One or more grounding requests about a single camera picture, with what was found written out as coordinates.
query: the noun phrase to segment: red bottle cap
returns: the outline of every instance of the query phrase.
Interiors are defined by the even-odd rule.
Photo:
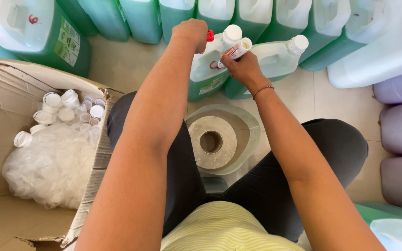
[[[214,40],[214,31],[208,30],[207,31],[207,42],[212,42]]]

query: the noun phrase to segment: black pants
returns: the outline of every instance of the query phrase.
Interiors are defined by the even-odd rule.
[[[126,94],[108,117],[108,137],[114,149],[136,92]],[[360,172],[368,145],[353,126],[336,119],[316,119],[302,124],[327,159],[342,186]],[[251,212],[270,234],[296,242],[304,228],[283,171],[272,152],[229,187],[222,196],[206,194],[184,121],[167,156],[167,199],[163,237],[198,206],[224,200]]]

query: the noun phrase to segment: bracelet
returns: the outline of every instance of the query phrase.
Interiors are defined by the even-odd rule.
[[[252,99],[255,100],[255,95],[257,95],[257,93],[259,93],[259,91],[261,91],[261,90],[263,90],[263,89],[265,89],[265,88],[272,88],[272,89],[274,90],[274,87],[273,87],[272,85],[264,86],[264,87],[258,89],[258,91],[256,91],[256,92],[254,93],[254,95],[252,95]]]

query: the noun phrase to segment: red handwritten number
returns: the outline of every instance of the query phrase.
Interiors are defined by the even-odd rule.
[[[212,67],[212,64],[215,63],[215,62],[216,62],[216,61],[213,61],[213,62],[210,63],[210,65],[209,65],[209,66],[210,66],[210,69],[216,69],[216,68],[217,68],[216,66],[215,66],[215,67]]]
[[[29,22],[30,22],[31,24],[34,24],[34,23],[38,22],[38,17],[32,18],[32,16],[33,16],[33,15],[30,15],[30,16],[29,16]]]

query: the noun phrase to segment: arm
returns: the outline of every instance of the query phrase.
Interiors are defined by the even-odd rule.
[[[167,153],[183,120],[193,55],[204,51],[206,36],[201,20],[173,28],[131,104],[76,251],[159,250]]]
[[[221,60],[231,76],[252,94],[271,85],[251,52],[244,54],[239,62],[226,54],[221,55]],[[315,142],[275,91],[271,88],[261,90],[255,95],[255,102],[312,248],[318,251],[385,251]]]

